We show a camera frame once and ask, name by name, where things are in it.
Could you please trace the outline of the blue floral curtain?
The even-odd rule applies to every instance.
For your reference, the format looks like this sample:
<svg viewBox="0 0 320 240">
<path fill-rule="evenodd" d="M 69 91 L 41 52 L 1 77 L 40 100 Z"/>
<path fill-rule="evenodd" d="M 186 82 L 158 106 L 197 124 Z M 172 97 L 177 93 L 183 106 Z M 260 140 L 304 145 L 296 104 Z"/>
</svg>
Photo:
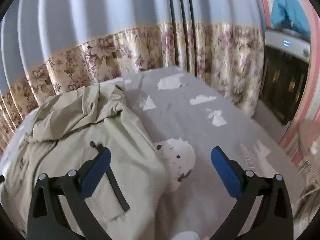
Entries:
<svg viewBox="0 0 320 240">
<path fill-rule="evenodd" d="M 180 66 L 252 116 L 262 0 L 1 0 L 1 149 L 52 95 Z"/>
</svg>

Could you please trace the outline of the beige hooded jacket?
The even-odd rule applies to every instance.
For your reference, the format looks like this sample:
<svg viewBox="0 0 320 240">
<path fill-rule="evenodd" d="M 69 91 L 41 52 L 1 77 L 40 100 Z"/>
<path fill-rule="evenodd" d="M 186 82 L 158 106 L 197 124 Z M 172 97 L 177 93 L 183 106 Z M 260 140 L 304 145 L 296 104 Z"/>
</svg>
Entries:
<svg viewBox="0 0 320 240">
<path fill-rule="evenodd" d="M 154 239 L 155 213 L 169 177 L 122 85 L 96 84 L 49 97 L 21 123 L 1 158 L 1 203 L 27 232 L 31 194 L 40 174 L 64 176 L 93 159 L 91 143 L 111 151 L 111 169 L 130 209 L 121 208 L 107 176 L 86 200 L 113 239 Z"/>
</svg>

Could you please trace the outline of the grey patterned bed sheet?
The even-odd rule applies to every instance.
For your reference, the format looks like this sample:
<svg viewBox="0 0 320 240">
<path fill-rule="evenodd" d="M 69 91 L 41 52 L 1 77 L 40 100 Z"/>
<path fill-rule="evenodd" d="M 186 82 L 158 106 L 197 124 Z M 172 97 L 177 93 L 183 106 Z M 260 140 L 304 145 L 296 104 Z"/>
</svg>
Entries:
<svg viewBox="0 0 320 240">
<path fill-rule="evenodd" d="M 156 208 L 154 239 L 209 239 L 228 216 L 236 200 L 212 164 L 216 146 L 258 176 L 281 174 L 292 203 L 301 194 L 303 179 L 274 140 L 195 77 L 166 68 L 97 84 L 124 87 L 127 106 L 139 117 L 168 174 Z"/>
</svg>

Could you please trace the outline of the blue cloth on cabinet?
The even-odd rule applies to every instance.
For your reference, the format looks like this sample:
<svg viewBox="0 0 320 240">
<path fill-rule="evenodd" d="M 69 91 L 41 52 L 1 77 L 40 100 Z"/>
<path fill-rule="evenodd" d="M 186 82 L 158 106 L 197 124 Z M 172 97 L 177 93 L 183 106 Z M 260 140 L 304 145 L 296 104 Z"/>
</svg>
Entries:
<svg viewBox="0 0 320 240">
<path fill-rule="evenodd" d="M 297 0 L 274 0 L 270 16 L 272 27 L 288 29 L 310 40 L 308 18 Z"/>
</svg>

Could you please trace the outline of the black glass door cabinet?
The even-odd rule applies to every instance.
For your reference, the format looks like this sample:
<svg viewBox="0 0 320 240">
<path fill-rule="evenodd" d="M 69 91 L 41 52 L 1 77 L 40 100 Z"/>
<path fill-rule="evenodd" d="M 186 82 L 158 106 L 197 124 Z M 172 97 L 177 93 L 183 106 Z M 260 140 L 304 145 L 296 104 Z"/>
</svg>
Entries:
<svg viewBox="0 0 320 240">
<path fill-rule="evenodd" d="M 259 99 L 282 125 L 296 114 L 306 85 L 311 43 L 289 29 L 266 29 Z"/>
</svg>

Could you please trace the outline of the beige standing fan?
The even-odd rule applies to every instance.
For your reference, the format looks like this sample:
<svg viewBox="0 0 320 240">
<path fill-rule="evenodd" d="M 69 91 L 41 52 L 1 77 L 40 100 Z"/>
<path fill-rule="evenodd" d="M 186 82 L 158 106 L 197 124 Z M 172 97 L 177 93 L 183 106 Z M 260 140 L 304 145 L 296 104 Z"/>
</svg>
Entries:
<svg viewBox="0 0 320 240">
<path fill-rule="evenodd" d="M 304 119 L 298 125 L 299 173 L 306 186 L 298 200 L 296 216 L 310 222 L 319 209 L 319 123 Z"/>
</svg>

